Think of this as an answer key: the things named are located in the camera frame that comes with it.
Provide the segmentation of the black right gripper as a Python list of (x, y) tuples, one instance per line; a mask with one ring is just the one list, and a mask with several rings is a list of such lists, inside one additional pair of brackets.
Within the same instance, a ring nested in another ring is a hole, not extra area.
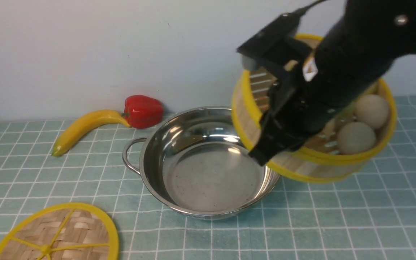
[(416, 55), (416, 0), (348, 0), (338, 22), (277, 90), (248, 155), (264, 166), (316, 135), (394, 62)]

